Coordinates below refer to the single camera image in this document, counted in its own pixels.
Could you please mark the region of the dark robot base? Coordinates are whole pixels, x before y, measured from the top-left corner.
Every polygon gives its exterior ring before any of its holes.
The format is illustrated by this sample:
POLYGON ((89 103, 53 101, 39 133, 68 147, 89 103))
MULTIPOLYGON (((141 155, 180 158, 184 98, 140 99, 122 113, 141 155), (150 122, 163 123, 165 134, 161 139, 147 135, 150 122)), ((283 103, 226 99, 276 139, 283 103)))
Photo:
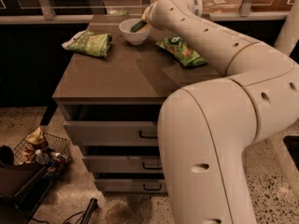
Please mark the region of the dark robot base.
POLYGON ((10 147, 0 147, 0 224, 29 224, 52 181, 39 163, 14 163, 10 147))

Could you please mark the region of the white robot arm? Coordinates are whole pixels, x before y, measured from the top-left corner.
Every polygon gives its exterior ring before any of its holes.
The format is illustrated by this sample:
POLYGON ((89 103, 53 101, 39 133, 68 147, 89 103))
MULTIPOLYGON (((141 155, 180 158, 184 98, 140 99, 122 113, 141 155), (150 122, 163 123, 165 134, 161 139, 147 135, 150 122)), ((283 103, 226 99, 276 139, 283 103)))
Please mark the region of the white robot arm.
POLYGON ((159 0, 143 20, 179 35, 219 78, 164 101, 158 145, 176 224, 256 224, 242 152, 299 119, 299 65, 201 16, 201 0, 159 0))

